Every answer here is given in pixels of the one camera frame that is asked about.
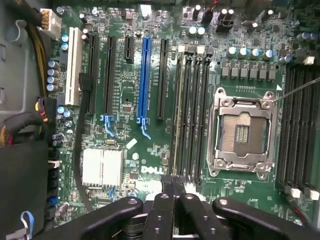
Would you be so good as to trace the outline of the thin metal locking lever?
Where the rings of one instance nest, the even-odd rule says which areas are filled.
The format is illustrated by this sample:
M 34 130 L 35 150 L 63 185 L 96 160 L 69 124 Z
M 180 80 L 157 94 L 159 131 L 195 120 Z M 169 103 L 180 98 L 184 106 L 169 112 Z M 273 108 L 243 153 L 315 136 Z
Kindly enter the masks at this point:
M 309 81 L 309 82 L 307 82 L 307 83 L 305 83 L 305 84 L 303 84 L 303 85 L 301 85 L 301 86 L 289 91 L 288 93 L 280 96 L 279 98 L 276 98 L 276 99 L 272 100 L 271 102 L 272 103 L 279 102 L 280 100 L 285 99 L 286 97 L 288 97 L 288 96 L 290 96 L 290 95 L 292 95 L 292 94 L 294 94 L 294 93 L 296 93 L 296 92 L 298 92 L 298 91 L 300 91 L 300 90 L 302 90 L 302 89 L 304 89 L 304 88 L 306 88 L 306 87 L 308 87 L 310 85 L 316 84 L 318 82 L 320 82 L 320 77 L 315 78 L 315 79 L 313 79 L 313 80 L 311 80 L 311 81 Z

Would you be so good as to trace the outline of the black power header connector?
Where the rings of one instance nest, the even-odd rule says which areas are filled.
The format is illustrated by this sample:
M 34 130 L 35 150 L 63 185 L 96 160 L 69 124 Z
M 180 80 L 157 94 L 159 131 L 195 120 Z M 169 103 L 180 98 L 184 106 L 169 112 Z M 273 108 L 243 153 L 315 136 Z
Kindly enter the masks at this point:
M 222 9 L 217 18 L 216 32 L 227 33 L 234 26 L 234 10 L 233 9 Z

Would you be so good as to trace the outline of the silver CPU socket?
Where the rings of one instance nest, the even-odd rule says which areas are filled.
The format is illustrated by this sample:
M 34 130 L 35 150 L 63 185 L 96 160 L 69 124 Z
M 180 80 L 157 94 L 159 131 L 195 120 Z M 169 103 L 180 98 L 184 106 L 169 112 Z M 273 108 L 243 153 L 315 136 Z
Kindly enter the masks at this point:
M 209 174 L 255 173 L 264 181 L 274 167 L 278 104 L 267 91 L 261 98 L 231 96 L 223 87 L 213 95 L 208 119 Z

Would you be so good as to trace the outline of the white power connector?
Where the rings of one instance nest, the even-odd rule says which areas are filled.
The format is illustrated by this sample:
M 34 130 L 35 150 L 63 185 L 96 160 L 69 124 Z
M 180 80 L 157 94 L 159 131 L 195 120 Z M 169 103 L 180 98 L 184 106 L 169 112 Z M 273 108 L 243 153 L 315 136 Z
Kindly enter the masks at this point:
M 50 36 L 54 40 L 59 40 L 61 37 L 62 19 L 57 16 L 52 9 L 41 8 L 42 15 L 41 26 L 39 30 Z

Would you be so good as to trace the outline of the long black expansion slot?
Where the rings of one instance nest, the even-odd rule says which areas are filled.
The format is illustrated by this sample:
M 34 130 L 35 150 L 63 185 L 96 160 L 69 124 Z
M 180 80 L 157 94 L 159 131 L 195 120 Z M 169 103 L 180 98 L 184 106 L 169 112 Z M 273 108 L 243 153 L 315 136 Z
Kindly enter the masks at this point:
M 116 65 L 117 39 L 114 36 L 108 36 L 106 42 L 106 59 L 104 73 L 104 103 L 103 115 L 100 120 L 104 122 L 104 129 L 111 138 L 115 134 L 111 130 L 113 115 L 113 90 L 115 82 L 115 65 Z
M 156 119 L 163 120 L 165 116 L 165 102 L 167 92 L 167 62 L 168 62 L 169 41 L 162 39 L 160 43 L 160 60 L 158 72 L 158 99 Z
M 88 73 L 92 76 L 92 90 L 90 93 L 90 100 L 87 106 L 87 113 L 95 113 L 97 79 L 99 69 L 99 52 L 100 52 L 100 38 L 97 31 L 91 33 L 89 42 L 89 56 L 88 56 Z

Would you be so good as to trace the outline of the silver finned chipset heatsink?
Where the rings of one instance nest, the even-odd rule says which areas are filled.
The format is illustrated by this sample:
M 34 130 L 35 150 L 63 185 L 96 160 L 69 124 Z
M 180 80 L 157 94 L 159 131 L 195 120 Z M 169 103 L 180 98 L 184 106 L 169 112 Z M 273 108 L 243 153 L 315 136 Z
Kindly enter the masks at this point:
M 86 148 L 82 156 L 82 184 L 103 188 L 122 184 L 124 153 L 121 150 Z

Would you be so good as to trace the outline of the black RAM slot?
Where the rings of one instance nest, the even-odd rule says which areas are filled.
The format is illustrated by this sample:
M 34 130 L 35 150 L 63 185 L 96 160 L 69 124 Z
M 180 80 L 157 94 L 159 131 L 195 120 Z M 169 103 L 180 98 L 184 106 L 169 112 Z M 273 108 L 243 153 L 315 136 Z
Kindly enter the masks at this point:
M 295 80 L 294 89 L 302 86 L 304 83 L 303 67 L 295 65 L 293 68 L 293 76 Z M 296 183 L 296 166 L 298 160 L 298 138 L 299 138 L 299 121 L 300 121 L 300 104 L 301 94 L 299 91 L 292 94 L 292 115 L 290 120 L 290 136 L 287 154 L 286 180 L 290 187 L 290 192 L 286 193 L 294 199 L 301 197 L 301 191 Z
M 291 117 L 292 117 L 292 94 L 290 93 L 295 87 L 295 79 L 293 69 L 290 64 L 285 67 L 286 77 L 285 86 L 283 90 L 282 102 L 282 117 L 281 117 L 281 130 L 280 141 L 278 148 L 278 160 L 277 160 L 277 175 L 276 186 L 282 193 L 289 193 L 290 187 L 287 183 L 287 165 L 288 165 L 288 152 L 289 152 L 289 137 L 291 133 Z
M 301 103 L 300 103 L 300 119 L 299 119 L 299 131 L 298 131 L 298 158 L 297 158 L 297 173 L 296 173 L 296 183 L 299 190 L 304 193 L 304 168 L 305 168 L 305 158 L 307 152 L 307 140 L 308 140 L 308 122 L 310 116 L 310 107 L 308 106 L 311 93 L 310 84 L 301 89 Z
M 179 144 L 179 164 L 177 173 L 183 175 L 184 172 L 184 160 L 186 159 L 185 144 L 187 142 L 187 128 L 188 128 L 188 109 L 189 109 L 189 92 L 190 81 L 192 73 L 192 61 L 194 55 L 194 47 L 187 45 L 185 47 L 185 64 L 184 64 L 184 76 L 183 76 L 183 97 L 182 97 L 182 109 L 181 109 L 181 127 L 180 127 L 180 144 Z
M 197 193 L 202 191 L 202 167 L 204 160 L 204 136 L 206 126 L 206 105 L 207 105 L 207 94 L 208 94 L 208 79 L 209 79 L 209 68 L 212 61 L 213 48 L 208 47 L 205 58 L 203 60 L 202 79 L 201 79 L 201 92 L 200 92 L 200 108 L 199 108 L 199 126 L 198 126 L 198 142 L 196 152 L 196 163 L 195 163 L 195 189 Z
M 310 85 L 309 92 L 311 93 L 310 100 L 308 102 L 309 110 L 309 121 L 308 121 L 308 139 L 307 139 L 307 159 L 306 159 L 306 175 L 305 183 L 307 184 L 307 195 L 311 200 L 318 200 L 319 193 L 312 181 L 313 174 L 313 160 L 315 151 L 315 140 L 316 140 L 316 128 L 317 128 L 317 118 L 318 118 L 318 108 L 319 108 L 319 82 L 320 73 L 317 73 L 314 83 Z
M 185 54 L 185 46 L 178 46 L 178 55 L 177 55 L 177 63 L 176 63 L 176 78 L 175 78 L 175 100 L 174 100 L 174 122 L 172 125 L 173 130 L 173 139 L 172 139 L 172 152 L 170 156 L 172 157 L 172 168 L 171 175 L 176 174 L 176 166 L 177 166 L 177 147 L 179 142 L 179 122 L 180 122 L 180 107 L 181 107 L 181 92 L 182 92 L 182 74 L 184 67 L 184 54 Z
M 195 51 L 195 58 L 193 61 L 193 74 L 190 90 L 190 101 L 189 101 L 189 132 L 188 132 L 188 144 L 187 144 L 187 167 L 186 176 L 188 182 L 193 182 L 195 158 L 194 155 L 197 152 L 196 149 L 196 129 L 197 129 L 197 112 L 198 112 L 198 87 L 201 75 L 201 64 L 203 61 L 203 54 L 205 51 L 204 46 L 197 46 Z

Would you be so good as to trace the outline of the white expansion slot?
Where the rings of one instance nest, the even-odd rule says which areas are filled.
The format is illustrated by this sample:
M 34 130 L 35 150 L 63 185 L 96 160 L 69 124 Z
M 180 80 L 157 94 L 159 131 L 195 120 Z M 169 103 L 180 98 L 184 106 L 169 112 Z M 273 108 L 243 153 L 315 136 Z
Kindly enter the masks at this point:
M 65 105 L 79 105 L 79 74 L 81 72 L 83 40 L 78 27 L 69 28 L 67 71 L 65 82 Z

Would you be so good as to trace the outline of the blue expansion slot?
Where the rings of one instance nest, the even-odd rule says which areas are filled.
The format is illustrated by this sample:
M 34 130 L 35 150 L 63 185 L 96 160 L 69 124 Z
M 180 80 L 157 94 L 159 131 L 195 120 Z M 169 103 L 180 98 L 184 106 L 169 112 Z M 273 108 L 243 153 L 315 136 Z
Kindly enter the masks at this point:
M 152 39 L 144 37 L 142 41 L 140 77 L 139 77 L 139 98 L 137 107 L 136 123 L 140 125 L 142 135 L 151 140 L 151 136 L 147 133 L 147 125 L 149 119 L 148 111 L 148 94 L 150 83 L 150 64 L 151 64 Z

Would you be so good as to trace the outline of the short black expansion slot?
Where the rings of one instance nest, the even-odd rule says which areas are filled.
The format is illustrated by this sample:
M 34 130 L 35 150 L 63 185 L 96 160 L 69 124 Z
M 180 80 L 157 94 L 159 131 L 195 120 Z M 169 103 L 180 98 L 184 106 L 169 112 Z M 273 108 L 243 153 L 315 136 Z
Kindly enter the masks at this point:
M 127 64 L 134 64 L 134 39 L 131 36 L 126 36 L 124 40 L 123 59 Z

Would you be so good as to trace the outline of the green Dell motherboard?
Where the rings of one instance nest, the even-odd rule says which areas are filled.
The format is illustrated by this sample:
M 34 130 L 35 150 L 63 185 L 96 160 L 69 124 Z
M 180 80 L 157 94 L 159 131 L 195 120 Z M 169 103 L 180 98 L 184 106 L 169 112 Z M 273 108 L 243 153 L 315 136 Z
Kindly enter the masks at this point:
M 207 164 L 208 120 L 213 96 L 219 87 L 229 96 L 261 98 L 267 91 L 275 99 L 283 96 L 286 66 L 301 65 L 303 85 L 320 73 L 320 0 L 51 0 L 52 11 L 61 18 L 60 39 L 53 40 L 48 62 L 47 90 L 56 100 L 55 134 L 51 150 L 58 168 L 49 172 L 48 188 L 56 190 L 48 199 L 55 206 L 54 226 L 61 226 L 91 210 L 124 197 L 148 201 L 162 190 L 162 176 L 184 177 L 187 192 L 207 203 L 219 197 L 231 197 L 252 207 L 275 214 L 296 224 L 320 227 L 320 82 L 315 132 L 312 183 L 318 200 L 308 198 L 305 183 L 308 140 L 304 162 L 304 193 L 300 198 L 277 188 L 277 165 L 282 120 L 282 102 L 276 102 L 277 130 L 274 167 L 265 180 L 256 173 L 221 171 L 212 177 Z M 229 32 L 216 32 L 222 9 L 234 10 L 234 26 Z M 65 105 L 69 28 L 82 31 L 82 60 L 79 73 L 79 105 Z M 93 77 L 88 73 L 89 44 L 92 32 L 99 34 L 99 59 L 95 112 L 87 113 Z M 115 79 L 113 84 L 110 137 L 101 121 L 104 108 L 105 61 L 108 36 L 116 37 Z M 125 37 L 134 39 L 134 64 L 124 60 Z M 137 124 L 143 38 L 152 40 L 147 130 L 142 135 Z M 168 40 L 167 84 L 164 119 L 157 120 L 158 82 L 161 40 Z M 213 48 L 208 72 L 206 120 L 201 170 L 201 193 L 186 174 L 190 119 L 190 89 L 187 111 L 186 159 L 179 175 L 181 110 L 185 72 L 184 53 L 180 95 L 176 174 L 172 175 L 174 102 L 178 46 L 194 47 L 190 86 L 196 47 L 203 46 L 200 69 L 195 147 L 198 144 L 200 95 L 203 62 L 208 47 Z M 314 65 L 303 65 L 307 56 Z M 83 151 L 107 149 L 123 151 L 120 186 L 88 187 L 82 184 Z

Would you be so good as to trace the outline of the grey metal PC case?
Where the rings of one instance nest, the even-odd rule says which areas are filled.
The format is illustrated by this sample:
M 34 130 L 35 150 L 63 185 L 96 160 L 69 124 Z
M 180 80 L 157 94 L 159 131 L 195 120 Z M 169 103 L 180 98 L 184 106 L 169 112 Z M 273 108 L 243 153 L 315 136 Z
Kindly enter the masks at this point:
M 51 136 L 55 132 L 56 101 L 48 96 L 47 39 L 40 32 L 42 14 L 34 0 L 0 0 L 0 148 L 44 141 L 48 145 L 47 199 L 43 229 L 33 233 L 35 219 L 23 211 L 23 228 L 5 240 L 37 240 L 54 227 L 55 206 L 48 200 L 49 173 L 59 167 L 50 160 Z

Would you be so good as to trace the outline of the black plastic drive shroud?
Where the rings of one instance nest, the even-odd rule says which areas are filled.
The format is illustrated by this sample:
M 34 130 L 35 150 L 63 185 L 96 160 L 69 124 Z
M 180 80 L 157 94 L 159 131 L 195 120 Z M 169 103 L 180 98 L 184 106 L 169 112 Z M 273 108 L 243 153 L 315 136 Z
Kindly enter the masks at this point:
M 20 216 L 34 217 L 33 234 L 44 227 L 48 194 L 49 147 L 31 141 L 0 148 L 0 240 L 24 227 Z

